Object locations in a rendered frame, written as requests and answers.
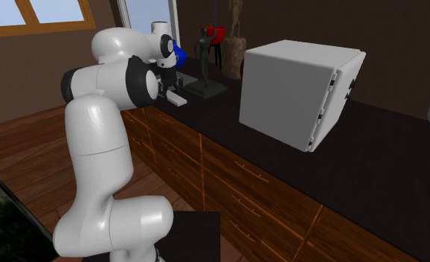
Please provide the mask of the grey flat slab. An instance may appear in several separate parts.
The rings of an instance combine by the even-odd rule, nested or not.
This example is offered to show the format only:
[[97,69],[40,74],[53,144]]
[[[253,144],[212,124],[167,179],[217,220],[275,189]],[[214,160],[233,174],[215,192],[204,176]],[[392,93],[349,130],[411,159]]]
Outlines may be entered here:
[[186,86],[189,83],[193,83],[196,82],[198,79],[195,77],[191,77],[190,75],[187,74],[183,74],[179,71],[176,72],[176,76],[177,78],[181,78],[182,79],[182,85]]

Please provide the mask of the white flat slab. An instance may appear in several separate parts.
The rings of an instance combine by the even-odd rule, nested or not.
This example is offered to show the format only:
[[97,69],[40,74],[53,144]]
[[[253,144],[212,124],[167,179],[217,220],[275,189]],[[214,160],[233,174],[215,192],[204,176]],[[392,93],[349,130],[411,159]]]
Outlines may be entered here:
[[166,93],[167,100],[171,102],[173,105],[180,107],[187,104],[187,100],[175,92],[168,90]]

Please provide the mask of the blue cup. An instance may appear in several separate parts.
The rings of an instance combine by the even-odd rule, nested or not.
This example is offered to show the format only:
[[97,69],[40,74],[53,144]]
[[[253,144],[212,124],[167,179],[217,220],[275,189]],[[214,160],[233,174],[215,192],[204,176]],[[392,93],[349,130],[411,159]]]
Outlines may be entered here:
[[187,60],[187,53],[177,45],[175,40],[173,40],[173,51],[176,57],[176,68],[182,67]]

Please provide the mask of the dark human figure statue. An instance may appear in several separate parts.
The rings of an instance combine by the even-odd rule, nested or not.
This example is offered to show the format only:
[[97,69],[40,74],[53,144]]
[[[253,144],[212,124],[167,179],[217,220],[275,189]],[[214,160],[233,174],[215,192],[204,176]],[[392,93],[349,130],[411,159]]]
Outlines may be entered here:
[[208,36],[208,29],[201,29],[202,37],[194,44],[194,52],[199,46],[199,67],[202,73],[202,79],[184,86],[184,90],[203,99],[212,98],[215,95],[223,93],[228,89],[221,83],[208,79],[208,58],[211,41],[216,37]]

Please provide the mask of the red bowl on black stand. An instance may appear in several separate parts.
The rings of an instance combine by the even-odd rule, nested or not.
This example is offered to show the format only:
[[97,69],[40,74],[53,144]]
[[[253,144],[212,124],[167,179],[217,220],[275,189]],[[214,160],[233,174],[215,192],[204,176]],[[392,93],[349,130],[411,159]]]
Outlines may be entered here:
[[225,38],[225,27],[207,26],[205,29],[207,31],[207,36],[212,37],[210,47],[214,47],[215,50],[215,63],[222,68],[221,44]]

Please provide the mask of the white framed window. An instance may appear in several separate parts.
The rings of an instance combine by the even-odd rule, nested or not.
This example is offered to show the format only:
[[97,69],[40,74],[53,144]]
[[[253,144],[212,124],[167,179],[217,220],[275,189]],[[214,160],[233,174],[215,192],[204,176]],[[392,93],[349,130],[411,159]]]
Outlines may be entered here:
[[176,0],[117,0],[117,3],[125,28],[150,33],[152,22],[168,22],[170,35],[181,46]]

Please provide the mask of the brown vase with dry branches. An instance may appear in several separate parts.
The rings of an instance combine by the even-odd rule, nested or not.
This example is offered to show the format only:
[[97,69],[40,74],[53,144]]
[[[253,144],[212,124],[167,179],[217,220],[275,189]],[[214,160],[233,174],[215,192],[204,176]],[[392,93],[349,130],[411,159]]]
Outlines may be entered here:
[[240,13],[243,0],[228,0],[230,33],[222,42],[222,73],[233,80],[241,78],[241,64],[246,52],[246,39],[240,36]]

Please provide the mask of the white box with black hinges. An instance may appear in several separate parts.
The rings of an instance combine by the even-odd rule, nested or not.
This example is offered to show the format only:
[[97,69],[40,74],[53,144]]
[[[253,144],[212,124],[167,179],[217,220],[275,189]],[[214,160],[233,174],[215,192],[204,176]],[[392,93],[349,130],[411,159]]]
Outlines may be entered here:
[[366,53],[292,40],[245,52],[241,124],[303,152],[335,126]]

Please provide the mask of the wooden framed window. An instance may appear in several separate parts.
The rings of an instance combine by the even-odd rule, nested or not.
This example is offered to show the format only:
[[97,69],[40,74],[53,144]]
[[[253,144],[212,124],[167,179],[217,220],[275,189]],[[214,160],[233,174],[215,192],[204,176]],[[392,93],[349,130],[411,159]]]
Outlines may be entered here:
[[0,26],[0,37],[95,29],[89,1],[76,1],[79,4],[83,21],[40,23],[31,4],[31,0],[14,0],[25,24]]

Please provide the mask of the wooden chest of drawers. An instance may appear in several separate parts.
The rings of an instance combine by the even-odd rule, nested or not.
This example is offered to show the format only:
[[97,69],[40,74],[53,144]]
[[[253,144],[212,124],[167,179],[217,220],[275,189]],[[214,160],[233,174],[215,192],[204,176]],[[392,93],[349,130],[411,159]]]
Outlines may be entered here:
[[123,119],[135,153],[251,262],[430,262],[430,124],[346,104],[304,153],[239,122],[241,83]]

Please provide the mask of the dark robot stand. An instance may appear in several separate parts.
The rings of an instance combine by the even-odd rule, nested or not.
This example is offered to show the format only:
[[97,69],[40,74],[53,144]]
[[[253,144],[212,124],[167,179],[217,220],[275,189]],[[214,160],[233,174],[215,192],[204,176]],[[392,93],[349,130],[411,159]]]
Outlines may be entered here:
[[148,211],[110,217],[115,250],[80,262],[220,262],[218,211]]

